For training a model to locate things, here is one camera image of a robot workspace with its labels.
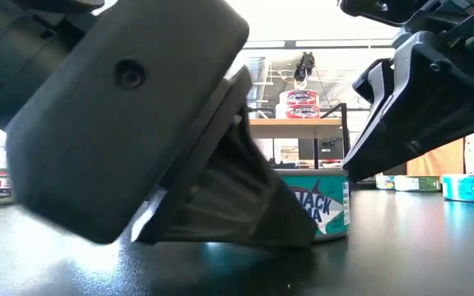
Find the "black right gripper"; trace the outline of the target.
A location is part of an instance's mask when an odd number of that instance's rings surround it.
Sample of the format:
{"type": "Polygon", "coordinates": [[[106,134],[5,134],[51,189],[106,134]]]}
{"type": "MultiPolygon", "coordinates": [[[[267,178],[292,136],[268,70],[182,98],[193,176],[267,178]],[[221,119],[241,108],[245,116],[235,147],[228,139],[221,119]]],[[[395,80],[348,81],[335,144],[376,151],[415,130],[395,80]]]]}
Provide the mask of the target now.
{"type": "Polygon", "coordinates": [[[474,0],[341,0],[338,6],[397,27],[392,47],[401,45],[352,83],[371,108],[344,160],[351,181],[474,132],[474,0]]]}

